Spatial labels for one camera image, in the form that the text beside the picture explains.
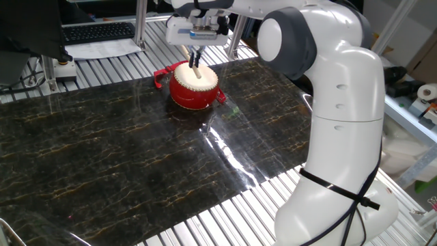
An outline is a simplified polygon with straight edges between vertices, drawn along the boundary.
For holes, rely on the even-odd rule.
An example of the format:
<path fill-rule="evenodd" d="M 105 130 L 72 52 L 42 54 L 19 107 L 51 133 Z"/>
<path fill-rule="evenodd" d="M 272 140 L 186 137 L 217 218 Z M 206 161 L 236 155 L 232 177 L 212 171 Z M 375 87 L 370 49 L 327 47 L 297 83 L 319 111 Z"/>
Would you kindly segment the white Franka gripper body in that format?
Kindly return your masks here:
<path fill-rule="evenodd" d="M 200 18 L 206 25 L 193 23 L 196 18 L 171 16 L 166 22 L 166 41 L 172 45 L 220 46 L 227 42 L 228 18 Z"/>

